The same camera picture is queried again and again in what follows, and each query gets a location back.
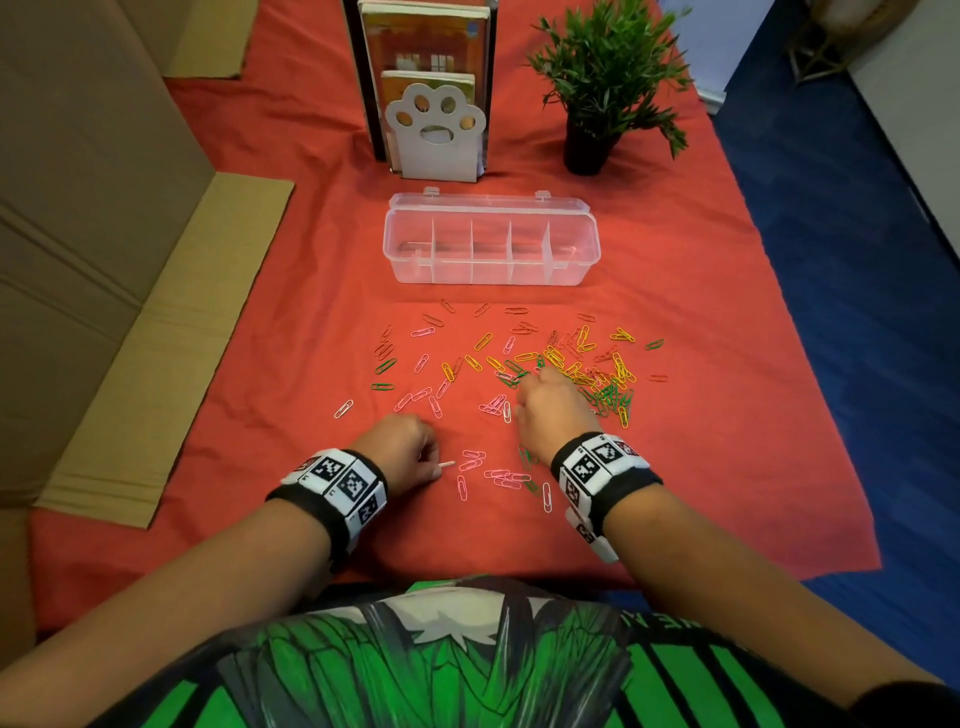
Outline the red tablecloth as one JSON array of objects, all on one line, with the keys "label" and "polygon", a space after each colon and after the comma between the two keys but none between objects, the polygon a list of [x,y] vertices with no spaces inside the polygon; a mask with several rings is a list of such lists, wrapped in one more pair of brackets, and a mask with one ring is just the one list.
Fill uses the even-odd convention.
[{"label": "red tablecloth", "polygon": [[186,438],[149,529],[47,510],[31,519],[41,630],[64,627],[192,545],[238,521],[307,456],[344,447],[409,392],[444,457],[485,450],[522,467],[515,423],[479,410],[516,392],[493,376],[527,307],[531,353],[582,312],[590,342],[618,350],[638,381],[630,423],[601,418],[666,485],[794,577],[866,572],[882,557],[859,478],[820,391],[731,164],[695,93],[665,96],[689,147],[627,134],[603,172],[570,175],[566,117],[542,107],[526,65],[539,17],[563,0],[512,0],[499,14],[489,173],[467,194],[586,202],[602,256],[573,287],[409,285],[381,251],[390,198],[423,185],[375,162],[339,0],[264,0],[240,81],[170,81],[203,150],[229,172],[294,182],[289,206]]}]

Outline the clear plastic compartment box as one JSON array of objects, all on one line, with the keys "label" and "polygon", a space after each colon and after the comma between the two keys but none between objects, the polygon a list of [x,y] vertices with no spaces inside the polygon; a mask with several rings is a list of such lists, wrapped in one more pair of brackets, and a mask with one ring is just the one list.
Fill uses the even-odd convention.
[{"label": "clear plastic compartment box", "polygon": [[445,193],[393,195],[382,253],[416,285],[580,285],[601,260],[598,224],[583,200]]}]

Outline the wicker stand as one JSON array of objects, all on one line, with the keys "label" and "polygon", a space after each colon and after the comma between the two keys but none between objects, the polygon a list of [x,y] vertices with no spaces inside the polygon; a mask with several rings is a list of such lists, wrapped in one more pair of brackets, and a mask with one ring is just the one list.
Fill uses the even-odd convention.
[{"label": "wicker stand", "polygon": [[806,18],[784,54],[796,85],[847,71],[891,35],[921,0],[804,0]]}]

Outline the person's right forearm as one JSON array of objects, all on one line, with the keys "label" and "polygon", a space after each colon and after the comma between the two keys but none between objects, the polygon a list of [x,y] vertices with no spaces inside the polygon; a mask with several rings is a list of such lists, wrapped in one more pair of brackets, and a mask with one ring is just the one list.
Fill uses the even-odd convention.
[{"label": "person's right forearm", "polygon": [[884,685],[943,685],[664,486],[627,495],[603,528],[657,610],[735,641],[835,705]]}]

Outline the white cabinet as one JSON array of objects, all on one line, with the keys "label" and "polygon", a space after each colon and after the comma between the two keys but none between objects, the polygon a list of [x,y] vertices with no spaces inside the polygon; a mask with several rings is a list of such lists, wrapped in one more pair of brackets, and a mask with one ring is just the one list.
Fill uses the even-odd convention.
[{"label": "white cabinet", "polygon": [[960,0],[919,0],[850,75],[960,259]]}]

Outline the person's right hand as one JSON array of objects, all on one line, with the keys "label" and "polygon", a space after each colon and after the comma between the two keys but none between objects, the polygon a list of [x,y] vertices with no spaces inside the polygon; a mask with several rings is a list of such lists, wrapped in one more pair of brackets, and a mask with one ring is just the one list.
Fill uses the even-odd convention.
[{"label": "person's right hand", "polygon": [[572,440],[602,430],[597,415],[571,381],[565,393],[518,397],[513,418],[519,442],[547,466]]}]

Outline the white paw bookend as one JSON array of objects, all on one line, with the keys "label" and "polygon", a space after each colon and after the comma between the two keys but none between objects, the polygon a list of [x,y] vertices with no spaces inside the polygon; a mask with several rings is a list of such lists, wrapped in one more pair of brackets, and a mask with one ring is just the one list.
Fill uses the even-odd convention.
[{"label": "white paw bookend", "polygon": [[460,88],[412,83],[387,105],[386,123],[403,178],[474,184],[481,176],[487,118]]}]

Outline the small yellow book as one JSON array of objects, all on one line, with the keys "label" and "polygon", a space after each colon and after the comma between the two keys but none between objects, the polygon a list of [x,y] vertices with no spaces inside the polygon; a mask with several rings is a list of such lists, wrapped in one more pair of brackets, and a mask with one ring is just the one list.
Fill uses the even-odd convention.
[{"label": "small yellow book", "polygon": [[401,100],[404,91],[412,84],[422,84],[434,90],[443,86],[459,89],[466,102],[474,105],[474,74],[393,69],[384,70],[380,75],[381,112],[385,113],[390,103]]}]

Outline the black book holder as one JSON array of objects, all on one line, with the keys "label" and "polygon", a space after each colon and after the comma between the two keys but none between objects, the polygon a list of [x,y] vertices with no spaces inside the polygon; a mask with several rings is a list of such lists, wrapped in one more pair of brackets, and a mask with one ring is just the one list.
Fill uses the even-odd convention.
[{"label": "black book holder", "polygon": [[[495,40],[490,45],[490,50],[492,51],[492,63],[491,63],[491,94],[489,96],[489,112],[485,113],[486,116],[486,132],[483,137],[483,160],[480,165],[481,176],[477,178],[477,181],[485,174],[487,166],[487,152],[488,152],[488,140],[489,140],[489,122],[490,122],[490,112],[491,112],[491,101],[493,96],[494,88],[494,71],[495,71],[495,52],[497,46],[497,31],[498,31],[498,8],[499,0],[487,0],[488,4],[494,8],[495,12]],[[368,129],[368,134],[372,144],[372,149],[374,157],[378,162],[386,163],[389,165],[386,158],[386,145],[381,134],[381,125],[378,121],[378,111],[377,103],[374,94],[374,84],[372,80],[371,70],[367,57],[367,49],[363,36],[361,17],[359,9],[357,6],[357,0],[342,0],[343,13],[346,21],[346,29],[348,30],[350,47],[353,54],[355,67],[357,71],[359,88],[362,94],[364,111],[366,116],[366,124]]]}]

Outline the green black printed shirt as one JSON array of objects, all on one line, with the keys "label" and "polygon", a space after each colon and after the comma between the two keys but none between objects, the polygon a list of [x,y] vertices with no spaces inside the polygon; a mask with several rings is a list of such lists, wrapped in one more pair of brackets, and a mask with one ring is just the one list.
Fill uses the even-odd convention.
[{"label": "green black printed shirt", "polygon": [[960,728],[960,692],[842,708],[695,621],[474,577],[222,633],[89,728]]}]

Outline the black marker wristband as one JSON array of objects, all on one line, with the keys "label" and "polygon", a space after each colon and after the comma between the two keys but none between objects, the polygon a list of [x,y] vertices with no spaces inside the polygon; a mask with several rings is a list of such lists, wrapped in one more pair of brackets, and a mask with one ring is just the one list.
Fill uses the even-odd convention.
[{"label": "black marker wristband", "polygon": [[619,560],[605,533],[612,508],[630,494],[664,484],[629,443],[599,431],[562,446],[550,472],[568,503],[566,521],[605,564]]},{"label": "black marker wristband", "polygon": [[330,540],[329,566],[341,572],[359,536],[387,503],[381,470],[357,451],[324,449],[307,458],[266,496],[293,504],[320,523]]}]

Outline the person's left hand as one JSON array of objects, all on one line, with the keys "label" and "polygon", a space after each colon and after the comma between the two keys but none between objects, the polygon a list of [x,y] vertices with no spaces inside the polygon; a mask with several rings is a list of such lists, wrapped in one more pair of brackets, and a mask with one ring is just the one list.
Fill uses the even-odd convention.
[{"label": "person's left hand", "polygon": [[434,431],[416,414],[390,414],[360,435],[349,450],[366,457],[382,474],[387,496],[395,499],[433,482],[416,481],[423,431]]}]

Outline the large orange book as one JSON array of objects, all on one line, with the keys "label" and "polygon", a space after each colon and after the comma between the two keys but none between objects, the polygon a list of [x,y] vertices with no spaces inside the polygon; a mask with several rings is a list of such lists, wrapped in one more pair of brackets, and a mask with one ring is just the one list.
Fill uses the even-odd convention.
[{"label": "large orange book", "polygon": [[377,117],[390,170],[401,173],[397,141],[381,111],[384,70],[475,76],[474,106],[490,111],[496,13],[488,0],[357,0]]}]

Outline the scattered coloured paper clips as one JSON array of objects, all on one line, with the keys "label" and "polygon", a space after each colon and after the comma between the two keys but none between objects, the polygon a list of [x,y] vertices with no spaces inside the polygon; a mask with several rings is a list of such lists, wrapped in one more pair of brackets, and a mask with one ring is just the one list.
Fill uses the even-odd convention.
[{"label": "scattered coloured paper clips", "polygon": [[606,434],[622,438],[633,390],[618,374],[583,368],[592,322],[582,318],[563,337],[524,306],[482,304],[477,318],[472,304],[443,300],[374,299],[339,310],[321,372],[332,391],[323,447],[347,446],[387,415],[415,414],[435,432],[440,462],[457,464],[437,485],[414,489],[408,518],[437,527],[558,519],[569,504],[550,466],[520,442],[518,390],[552,365]]}]

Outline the large cardboard box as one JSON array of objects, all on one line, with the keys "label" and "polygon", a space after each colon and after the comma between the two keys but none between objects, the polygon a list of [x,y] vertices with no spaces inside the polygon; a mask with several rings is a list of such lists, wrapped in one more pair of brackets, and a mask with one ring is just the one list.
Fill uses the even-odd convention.
[{"label": "large cardboard box", "polygon": [[149,528],[294,189],[215,169],[144,33],[256,8],[0,0],[0,507]]}]

